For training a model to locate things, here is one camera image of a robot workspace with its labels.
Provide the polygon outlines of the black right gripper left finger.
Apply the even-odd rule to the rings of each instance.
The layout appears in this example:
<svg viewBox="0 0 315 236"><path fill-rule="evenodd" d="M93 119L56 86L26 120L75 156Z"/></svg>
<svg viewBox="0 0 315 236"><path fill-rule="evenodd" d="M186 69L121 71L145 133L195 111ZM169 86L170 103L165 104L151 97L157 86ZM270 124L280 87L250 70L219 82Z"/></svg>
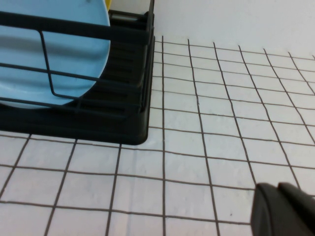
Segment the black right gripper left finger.
<svg viewBox="0 0 315 236"><path fill-rule="evenodd" d="M297 236L299 234L297 215L289 201L276 187L267 183L256 186L251 227L254 236Z"/></svg>

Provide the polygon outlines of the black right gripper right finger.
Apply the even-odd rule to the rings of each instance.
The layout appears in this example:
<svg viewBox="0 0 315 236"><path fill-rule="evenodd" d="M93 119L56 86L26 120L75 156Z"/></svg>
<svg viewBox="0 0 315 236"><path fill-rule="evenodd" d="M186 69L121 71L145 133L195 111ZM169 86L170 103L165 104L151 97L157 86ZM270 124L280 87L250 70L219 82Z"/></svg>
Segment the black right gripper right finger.
<svg viewBox="0 0 315 236"><path fill-rule="evenodd" d="M315 235L314 198L290 183L281 182L278 184L278 189L289 201L303 223Z"/></svg>

